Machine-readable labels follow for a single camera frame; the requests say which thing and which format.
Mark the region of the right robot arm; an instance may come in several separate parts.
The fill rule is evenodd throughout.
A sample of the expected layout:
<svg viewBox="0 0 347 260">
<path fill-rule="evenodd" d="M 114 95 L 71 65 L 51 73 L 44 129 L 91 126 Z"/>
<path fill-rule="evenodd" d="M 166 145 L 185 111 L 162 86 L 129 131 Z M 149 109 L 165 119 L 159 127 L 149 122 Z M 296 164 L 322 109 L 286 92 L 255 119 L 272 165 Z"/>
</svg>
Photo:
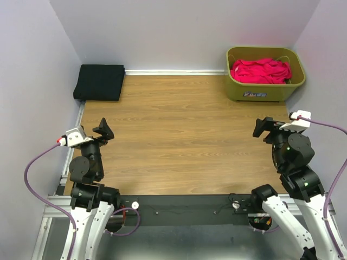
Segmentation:
<svg viewBox="0 0 347 260">
<path fill-rule="evenodd" d="M 309 137 L 303 135 L 313 123 L 311 113 L 303 110 L 290 114 L 290 122 L 271 117 L 257 119 L 253 136 L 264 131 L 263 141 L 272 146 L 272 161 L 282 186 L 301 212 L 302 225 L 289 211 L 271 185 L 252 190 L 250 208 L 267 213 L 301 252 L 302 259 L 346 259 L 346 247 L 329 213 L 332 192 L 346 168 L 344 164 L 325 191 L 317 173 L 309 167 L 315 155 Z"/>
</svg>

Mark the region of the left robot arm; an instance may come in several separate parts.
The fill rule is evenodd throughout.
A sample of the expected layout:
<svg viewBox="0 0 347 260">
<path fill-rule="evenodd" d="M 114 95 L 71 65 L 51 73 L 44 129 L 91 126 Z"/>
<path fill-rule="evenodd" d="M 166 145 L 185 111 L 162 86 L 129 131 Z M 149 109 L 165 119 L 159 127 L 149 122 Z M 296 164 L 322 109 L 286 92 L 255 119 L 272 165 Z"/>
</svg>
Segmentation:
<svg viewBox="0 0 347 260">
<path fill-rule="evenodd" d="M 62 142 L 81 155 L 69 164 L 72 220 L 61 259 L 95 259 L 108 219 L 120 209 L 119 190 L 100 183 L 104 177 L 100 148 L 114 134 L 106 119 L 93 132 L 98 137 L 87 136 L 82 126 L 76 126 L 65 133 Z"/>
</svg>

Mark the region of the pink t shirt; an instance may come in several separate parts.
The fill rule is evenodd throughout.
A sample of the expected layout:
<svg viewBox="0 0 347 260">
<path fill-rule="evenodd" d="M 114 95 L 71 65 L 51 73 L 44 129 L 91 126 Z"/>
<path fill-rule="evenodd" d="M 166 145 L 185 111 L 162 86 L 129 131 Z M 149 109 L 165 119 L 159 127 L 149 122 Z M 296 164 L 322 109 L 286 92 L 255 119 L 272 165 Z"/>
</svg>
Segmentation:
<svg viewBox="0 0 347 260">
<path fill-rule="evenodd" d="M 292 77 L 288 62 L 272 58 L 255 61 L 236 60 L 230 74 L 238 82 L 263 85 L 285 84 Z"/>
</svg>

